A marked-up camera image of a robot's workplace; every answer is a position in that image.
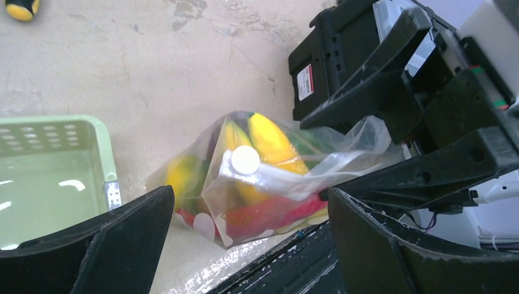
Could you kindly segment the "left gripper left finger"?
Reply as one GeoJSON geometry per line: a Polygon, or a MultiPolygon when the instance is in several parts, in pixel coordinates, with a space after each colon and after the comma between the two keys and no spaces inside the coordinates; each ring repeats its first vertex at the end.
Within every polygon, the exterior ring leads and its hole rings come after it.
{"type": "Polygon", "coordinates": [[[171,186],[1,252],[2,293],[148,293],[170,227],[171,186]]]}

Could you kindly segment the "green yellow fruit toy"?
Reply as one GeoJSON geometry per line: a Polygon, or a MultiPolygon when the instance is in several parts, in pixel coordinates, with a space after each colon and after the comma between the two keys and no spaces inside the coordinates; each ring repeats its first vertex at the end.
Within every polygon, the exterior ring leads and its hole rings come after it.
{"type": "Polygon", "coordinates": [[[187,206],[200,196],[203,161],[194,155],[183,154],[172,159],[166,168],[165,184],[173,187],[175,205],[187,206]]]}

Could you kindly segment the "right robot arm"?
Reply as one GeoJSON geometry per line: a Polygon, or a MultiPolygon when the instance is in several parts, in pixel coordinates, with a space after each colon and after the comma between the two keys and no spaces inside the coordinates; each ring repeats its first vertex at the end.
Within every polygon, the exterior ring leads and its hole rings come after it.
{"type": "Polygon", "coordinates": [[[449,213],[518,196],[518,114],[510,86],[473,37],[407,8],[378,40],[370,3],[322,11],[290,54],[294,118],[348,132],[382,120],[411,157],[340,183],[359,200],[449,213]]]}

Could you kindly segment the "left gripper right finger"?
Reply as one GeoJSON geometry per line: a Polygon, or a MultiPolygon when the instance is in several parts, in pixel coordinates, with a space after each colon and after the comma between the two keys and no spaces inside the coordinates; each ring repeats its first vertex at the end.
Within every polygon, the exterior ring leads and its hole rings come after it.
{"type": "Polygon", "coordinates": [[[517,293],[518,255],[453,243],[337,188],[328,211],[347,293],[517,293]]]}

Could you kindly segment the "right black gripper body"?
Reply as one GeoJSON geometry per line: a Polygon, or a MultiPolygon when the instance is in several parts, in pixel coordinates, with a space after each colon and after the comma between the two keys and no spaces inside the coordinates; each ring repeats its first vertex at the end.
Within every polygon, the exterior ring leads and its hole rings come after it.
{"type": "Polygon", "coordinates": [[[415,76],[404,77],[394,99],[383,111],[392,141],[418,141],[429,153],[498,125],[493,110],[506,111],[517,95],[474,38],[438,36],[434,50],[415,76]]]}

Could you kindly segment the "yellow banana toy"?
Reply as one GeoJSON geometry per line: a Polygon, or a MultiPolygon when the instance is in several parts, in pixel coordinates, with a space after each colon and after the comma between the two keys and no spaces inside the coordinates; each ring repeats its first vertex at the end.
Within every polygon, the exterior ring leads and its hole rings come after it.
{"type": "Polygon", "coordinates": [[[279,196],[258,182],[245,181],[261,164],[294,175],[306,175],[310,168],[297,149],[298,140],[289,130],[260,113],[237,111],[223,119],[218,148],[222,152],[218,173],[230,183],[243,205],[260,205],[279,196]]]}

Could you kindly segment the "clear zip top bag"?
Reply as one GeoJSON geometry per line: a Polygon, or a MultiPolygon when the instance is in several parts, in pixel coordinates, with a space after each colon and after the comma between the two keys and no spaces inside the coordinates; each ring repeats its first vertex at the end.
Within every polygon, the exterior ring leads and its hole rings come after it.
{"type": "MultiPolygon", "coordinates": [[[[218,138],[223,119],[229,114],[231,113],[216,120],[188,148],[172,157],[148,178],[146,183],[148,190],[160,186],[170,186],[165,184],[165,178],[167,165],[172,159],[179,155],[190,154],[203,161],[202,175],[205,176],[205,179],[201,180],[200,196],[188,201],[187,206],[175,205],[174,197],[173,216],[174,211],[179,208],[193,213],[206,210],[212,217],[218,217],[230,208],[249,206],[238,202],[237,193],[233,191],[225,177],[218,173],[218,163],[222,156],[222,152],[218,148],[218,138]]],[[[279,192],[278,197],[295,202],[305,201],[312,195],[319,197],[320,192],[332,186],[367,175],[405,159],[403,148],[392,142],[384,122],[374,116],[361,119],[345,134],[330,127],[303,129],[297,121],[273,121],[288,129],[291,139],[299,141],[297,149],[302,153],[302,158],[308,164],[310,171],[306,175],[294,175],[261,164],[254,175],[247,176],[244,180],[254,181],[259,178],[258,182],[262,186],[279,192]]],[[[312,219],[309,224],[301,225],[291,231],[318,224],[327,218],[328,213],[325,217],[312,219]]],[[[241,242],[238,245],[225,247],[221,242],[212,242],[224,249],[248,243],[241,242]]]]}

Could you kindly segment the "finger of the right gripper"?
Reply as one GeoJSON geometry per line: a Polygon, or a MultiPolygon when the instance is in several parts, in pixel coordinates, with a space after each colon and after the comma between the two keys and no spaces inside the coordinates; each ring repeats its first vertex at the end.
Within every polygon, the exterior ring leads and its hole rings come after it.
{"type": "Polygon", "coordinates": [[[336,93],[301,119],[301,127],[354,125],[377,114],[430,28],[429,17],[422,9],[402,12],[369,58],[336,93]]]}
{"type": "Polygon", "coordinates": [[[518,129],[484,127],[430,154],[412,157],[320,193],[369,203],[432,203],[518,169],[518,129]]]}

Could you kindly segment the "red chili pepper toy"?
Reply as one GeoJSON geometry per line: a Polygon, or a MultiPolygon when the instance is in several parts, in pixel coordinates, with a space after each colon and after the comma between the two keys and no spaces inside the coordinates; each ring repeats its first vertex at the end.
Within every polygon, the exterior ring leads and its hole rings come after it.
{"type": "Polygon", "coordinates": [[[174,216],[207,239],[225,247],[238,245],[274,234],[287,233],[312,219],[327,216],[327,202],[312,195],[302,202],[271,197],[259,204],[230,208],[223,215],[212,217],[206,210],[193,213],[176,209],[174,216]]]}

